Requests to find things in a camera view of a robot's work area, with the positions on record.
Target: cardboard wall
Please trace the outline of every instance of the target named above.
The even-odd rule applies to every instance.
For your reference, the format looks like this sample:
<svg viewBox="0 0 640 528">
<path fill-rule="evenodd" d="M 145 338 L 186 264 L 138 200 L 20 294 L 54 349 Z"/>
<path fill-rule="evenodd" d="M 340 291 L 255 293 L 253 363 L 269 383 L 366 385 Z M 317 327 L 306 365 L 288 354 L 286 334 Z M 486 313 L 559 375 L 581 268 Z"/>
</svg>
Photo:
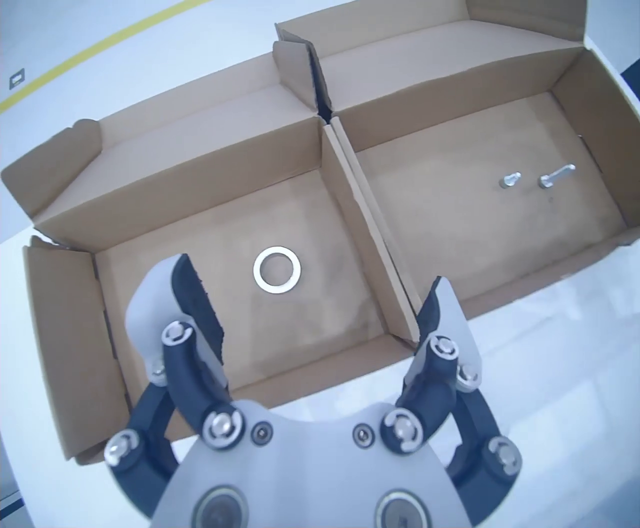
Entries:
<svg viewBox="0 0 640 528">
<path fill-rule="evenodd" d="M 332 127 L 323 128 L 322 142 L 324 183 L 336 199 L 358 248 L 362 269 L 375 292 L 386 326 L 392 334 L 417 343 L 420 334 L 415 314 Z"/>
<path fill-rule="evenodd" d="M 640 226 L 640 117 L 591 51 L 566 71 L 552 93 L 602 170 L 629 227 Z"/>
<path fill-rule="evenodd" d="M 49 404 L 71 458 L 127 424 L 125 387 L 92 256 L 40 241 L 25 248 L 24 259 Z"/>
<path fill-rule="evenodd" d="M 575 49 L 575 56 L 581 47 L 531 31 L 464 20 L 350 49 L 321 60 L 321 66 L 333 109 L 341 113 L 420 83 L 498 61 L 568 49 Z M 557 75 L 568 65 L 566 62 Z M 505 82 L 513 81 L 501 78 L 493 90 L 503 90 Z M 474 96 L 473 90 L 467 92 L 467 97 Z"/>
<path fill-rule="evenodd" d="M 472 20 L 505 24 L 582 42 L 587 0 L 467 0 Z"/>
<path fill-rule="evenodd" d="M 310 117 L 190 159 L 51 218 L 41 216 L 36 225 L 71 247 L 102 251 L 319 164 L 319 119 Z"/>
<path fill-rule="evenodd" d="M 548 90 L 577 49 L 499 61 L 417 84 L 339 113 L 358 152 L 401 136 Z"/>
<path fill-rule="evenodd" d="M 404 293 L 408 298 L 414 314 L 417 314 L 422 308 L 422 300 L 418 295 L 418 290 L 413 283 L 411 274 L 409 273 L 406 262 L 404 261 L 402 251 L 400 251 L 397 246 L 396 238 L 392 235 L 391 230 L 389 229 L 385 215 L 380 210 L 378 201 L 371 190 L 367 177 L 362 171 L 360 162 L 358 162 L 356 153 L 353 150 L 351 142 L 349 141 L 338 116 L 331 119 L 331 127 L 335 133 L 336 140 L 345 155 L 347 163 L 349 164 L 349 169 L 353 174 L 353 179 L 359 189 L 359 193 L 362 195 L 362 200 L 365 204 L 363 205 L 363 208 L 365 207 L 368 209 L 371 214 L 371 219 L 374 225 L 370 228 L 370 231 L 380 233 L 396 274 L 400 279 Z"/>
<path fill-rule="evenodd" d="M 356 0 L 281 22 L 311 41 L 320 58 L 424 28 L 468 20 L 463 0 Z"/>
</svg>

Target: white floor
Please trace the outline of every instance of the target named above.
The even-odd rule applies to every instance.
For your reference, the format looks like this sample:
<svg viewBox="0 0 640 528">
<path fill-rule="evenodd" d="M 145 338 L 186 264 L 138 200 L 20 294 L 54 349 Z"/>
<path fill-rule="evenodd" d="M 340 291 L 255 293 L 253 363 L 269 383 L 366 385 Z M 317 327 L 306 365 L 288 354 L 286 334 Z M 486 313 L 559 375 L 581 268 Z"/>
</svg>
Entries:
<svg viewBox="0 0 640 528">
<path fill-rule="evenodd" d="M 28 79 L 33 79 L 100 38 L 174 2 L 0 0 L 4 76 L 24 67 Z M 213 0 L 151 28 L 1 114 L 0 167 L 78 118 L 101 118 L 269 51 L 276 38 L 274 22 L 337 3 L 340 0 Z M 588 35 L 618 71 L 624 70 L 640 57 L 640 1 L 590 0 Z M 0 99 L 9 95 L 7 88 L 5 78 Z M 4 186 L 0 198 L 2 242 L 30 222 Z M 6 260 L 3 267 L 8 267 Z M 6 292 L 0 292 L 3 309 L 12 305 Z M 560 284 L 479 317 L 471 326 L 483 354 L 482 390 L 499 425 L 518 444 L 525 460 L 513 492 L 485 526 L 639 526 L 640 243 L 619 249 Z M 21 364 L 7 353 L 3 342 L 3 385 L 4 376 L 17 375 L 13 369 Z M 371 401 L 391 401 L 405 370 L 404 363 L 393 365 L 283 406 L 279 412 L 299 419 L 330 419 Z M 0 390 L 4 398 L 4 388 Z M 14 469 L 27 509 L 37 526 L 69 525 L 69 519 L 79 517 L 56 508 L 73 508 L 72 502 L 63 500 L 64 490 L 38 487 L 46 461 L 37 467 L 25 461 L 20 451 L 31 440 L 21 438 L 19 431 L 5 430 L 5 424 L 15 418 L 6 414 L 7 408 L 3 403 L 0 424 L 9 458 L 16 460 Z M 451 457 L 457 440 L 452 423 L 434 438 L 432 444 L 443 462 Z M 179 456 L 191 442 L 177 443 Z M 1 473 L 5 487 L 4 463 Z M 113 518 L 130 520 L 125 502 L 113 507 L 123 511 L 121 517 Z M 0 527 L 24 528 L 28 522 L 22 509 L 0 522 Z M 144 524 L 132 517 L 129 525 Z"/>
</svg>

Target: screw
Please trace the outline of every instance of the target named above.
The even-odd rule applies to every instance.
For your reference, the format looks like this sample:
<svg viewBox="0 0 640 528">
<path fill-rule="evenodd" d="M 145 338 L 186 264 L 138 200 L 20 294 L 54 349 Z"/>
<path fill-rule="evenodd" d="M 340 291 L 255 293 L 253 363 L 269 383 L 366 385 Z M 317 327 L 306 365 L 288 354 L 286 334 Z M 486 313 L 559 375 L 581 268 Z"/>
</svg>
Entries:
<svg viewBox="0 0 640 528">
<path fill-rule="evenodd" d="M 213 418 L 211 423 L 211 433 L 213 436 L 229 436 L 233 424 L 231 423 L 231 416 L 227 413 L 220 413 Z"/>
<path fill-rule="evenodd" d="M 184 335 L 184 327 L 180 324 L 179 321 L 174 321 L 167 327 L 166 334 L 169 339 L 173 339 L 174 341 L 176 341 Z"/>
<path fill-rule="evenodd" d="M 454 360 L 458 357 L 458 345 L 448 337 L 434 335 L 429 339 L 429 346 L 443 359 Z"/>
<path fill-rule="evenodd" d="M 373 429 L 367 424 L 358 424 L 353 428 L 353 440 L 358 447 L 366 449 L 371 447 L 374 441 Z"/>
<path fill-rule="evenodd" d="M 473 365 L 458 364 L 457 386 L 462 392 L 473 392 L 480 386 L 480 372 Z"/>
<path fill-rule="evenodd" d="M 511 440 L 505 436 L 495 436 L 489 440 L 488 449 L 494 453 L 506 475 L 513 477 L 519 473 L 522 468 L 522 455 Z"/>
<path fill-rule="evenodd" d="M 125 429 L 115 434 L 104 448 L 104 460 L 111 467 L 116 467 L 140 443 L 140 438 L 133 429 Z"/>
<path fill-rule="evenodd" d="M 551 174 L 545 174 L 544 176 L 541 176 L 540 178 L 538 178 L 538 185 L 543 189 L 548 189 L 549 187 L 553 187 L 554 182 L 558 178 L 561 178 L 562 176 L 565 176 L 573 172 L 574 170 L 575 170 L 575 165 L 573 163 L 565 165 L 564 167 L 559 168 L 558 170 L 556 170 L 555 172 L 552 172 Z"/>
<path fill-rule="evenodd" d="M 514 172 L 513 174 L 509 174 L 508 176 L 501 178 L 499 181 L 499 185 L 503 189 L 508 189 L 509 187 L 513 187 L 521 177 L 522 174 L 520 174 L 519 172 Z"/>
<path fill-rule="evenodd" d="M 415 436 L 415 426 L 411 420 L 405 416 L 400 416 L 394 423 L 394 434 L 398 440 L 413 440 Z"/>
<path fill-rule="evenodd" d="M 424 432 L 420 420 L 409 409 L 396 407 L 388 412 L 382 420 L 385 428 L 391 428 L 397 440 L 400 440 L 400 454 L 413 453 L 422 447 Z M 387 447 L 398 452 L 394 447 L 395 442 L 389 444 L 385 436 L 382 436 Z"/>
</svg>

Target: hex socket screw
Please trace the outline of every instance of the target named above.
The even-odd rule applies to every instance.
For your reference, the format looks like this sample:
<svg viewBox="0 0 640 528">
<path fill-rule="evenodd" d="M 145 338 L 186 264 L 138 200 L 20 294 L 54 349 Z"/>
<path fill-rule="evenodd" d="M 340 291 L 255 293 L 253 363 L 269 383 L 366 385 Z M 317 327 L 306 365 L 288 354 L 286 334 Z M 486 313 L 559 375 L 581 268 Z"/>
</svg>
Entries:
<svg viewBox="0 0 640 528">
<path fill-rule="evenodd" d="M 560 179 L 562 176 L 566 176 L 571 174 L 575 170 L 575 165 L 573 163 L 569 163 L 564 167 L 559 168 L 558 170 L 552 172 L 551 174 L 545 174 L 538 178 L 538 185 L 543 189 L 548 189 L 549 187 L 553 187 L 556 180 Z"/>
</svg>

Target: cardboard divider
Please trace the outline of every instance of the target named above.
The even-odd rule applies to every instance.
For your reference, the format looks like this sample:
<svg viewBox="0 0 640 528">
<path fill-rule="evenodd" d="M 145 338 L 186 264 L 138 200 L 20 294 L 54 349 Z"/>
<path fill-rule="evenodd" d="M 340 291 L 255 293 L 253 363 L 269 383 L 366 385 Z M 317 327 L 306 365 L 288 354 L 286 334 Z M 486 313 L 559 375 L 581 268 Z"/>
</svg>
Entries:
<svg viewBox="0 0 640 528">
<path fill-rule="evenodd" d="M 367 200 L 330 126 L 324 127 L 322 141 L 321 173 L 324 184 L 342 211 L 351 238 L 358 248 L 362 269 L 380 303 L 387 328 L 394 335 L 417 343 L 420 332 L 415 314 Z"/>
<path fill-rule="evenodd" d="M 606 68 L 585 51 L 552 89 L 602 170 L 629 227 L 640 226 L 640 118 Z"/>
<path fill-rule="evenodd" d="M 340 119 L 359 144 L 347 117 Z M 625 229 L 591 154 L 549 93 L 356 156 L 389 227 L 388 246 L 399 248 L 421 300 L 437 275 L 468 300 Z M 538 176 L 566 163 L 578 167 L 576 175 L 552 189 L 538 187 Z M 523 181 L 501 189 L 499 179 L 515 171 Z"/>
<path fill-rule="evenodd" d="M 39 239 L 24 249 L 40 363 L 67 459 L 122 429 L 129 418 L 92 256 Z"/>
<path fill-rule="evenodd" d="M 402 252 L 398 248 L 396 239 L 392 235 L 391 230 L 387 225 L 385 215 L 380 210 L 378 201 L 376 200 L 376 197 L 371 190 L 371 186 L 369 185 L 369 181 L 367 181 L 367 177 L 362 171 L 360 162 L 358 162 L 356 153 L 353 150 L 351 142 L 349 141 L 344 128 L 342 127 L 342 122 L 340 121 L 339 117 L 336 116 L 331 119 L 331 127 L 334 130 L 336 140 L 338 141 L 338 144 L 344 152 L 345 158 L 347 159 L 347 162 L 349 164 L 349 169 L 351 170 L 353 178 L 360 190 L 360 193 L 362 194 L 362 200 L 366 204 L 366 208 L 371 213 L 373 222 L 375 223 L 375 229 L 379 230 L 379 233 L 381 234 L 383 243 L 388 251 L 391 262 L 393 263 L 396 273 L 400 278 L 404 293 L 409 300 L 414 314 L 417 314 L 422 308 L 422 300 L 418 295 L 418 290 L 413 284 L 413 279 L 409 274 Z"/>
</svg>

